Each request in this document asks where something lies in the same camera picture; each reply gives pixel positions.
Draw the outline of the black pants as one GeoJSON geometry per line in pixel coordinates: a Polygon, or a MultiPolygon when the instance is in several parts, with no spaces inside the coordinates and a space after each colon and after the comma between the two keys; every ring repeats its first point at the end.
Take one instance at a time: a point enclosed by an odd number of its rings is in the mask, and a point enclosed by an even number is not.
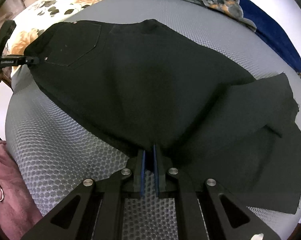
{"type": "Polygon", "coordinates": [[[194,187],[212,178],[247,206],[297,211],[301,131],[285,74],[257,80],[156,20],[57,23],[24,54],[58,107],[126,155],[159,150],[194,187]]]}

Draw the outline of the white orange floral pillow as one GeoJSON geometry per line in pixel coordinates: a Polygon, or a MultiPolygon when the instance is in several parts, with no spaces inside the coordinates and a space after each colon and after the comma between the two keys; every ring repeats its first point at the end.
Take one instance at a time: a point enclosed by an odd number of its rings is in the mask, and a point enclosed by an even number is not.
{"type": "Polygon", "coordinates": [[[62,22],[102,0],[37,0],[14,17],[16,28],[6,52],[23,55],[26,47],[55,23],[62,22]]]}

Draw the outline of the grey mesh mattress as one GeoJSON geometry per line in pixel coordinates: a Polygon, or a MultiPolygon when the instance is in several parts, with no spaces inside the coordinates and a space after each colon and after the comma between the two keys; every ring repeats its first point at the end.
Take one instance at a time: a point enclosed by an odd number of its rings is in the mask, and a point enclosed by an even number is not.
{"type": "MultiPolygon", "coordinates": [[[[298,105],[295,122],[301,131],[301,79],[255,33],[221,13],[181,0],[104,0],[64,22],[134,24],[145,20],[156,20],[223,54],[257,80],[285,74],[298,105]]],[[[28,67],[16,72],[12,85],[6,118],[7,147],[42,214],[53,209],[83,179],[105,179],[125,166],[130,156],[58,107],[38,87],[28,67]]],[[[153,157],[153,152],[146,151],[149,171],[154,169],[153,157]]],[[[248,207],[281,239],[289,237],[301,217],[301,197],[293,214],[248,207]]]]}

